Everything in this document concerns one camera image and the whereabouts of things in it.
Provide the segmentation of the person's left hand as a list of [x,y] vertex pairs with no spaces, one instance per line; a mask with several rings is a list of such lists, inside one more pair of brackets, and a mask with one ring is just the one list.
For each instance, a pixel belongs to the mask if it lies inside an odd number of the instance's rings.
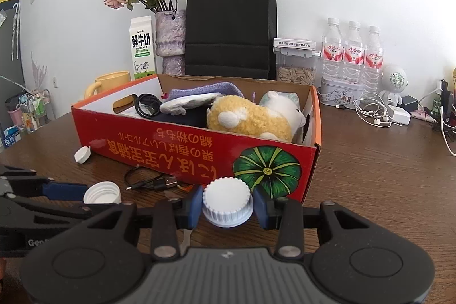
[[0,280],[2,280],[5,276],[6,263],[7,261],[5,258],[0,258]]

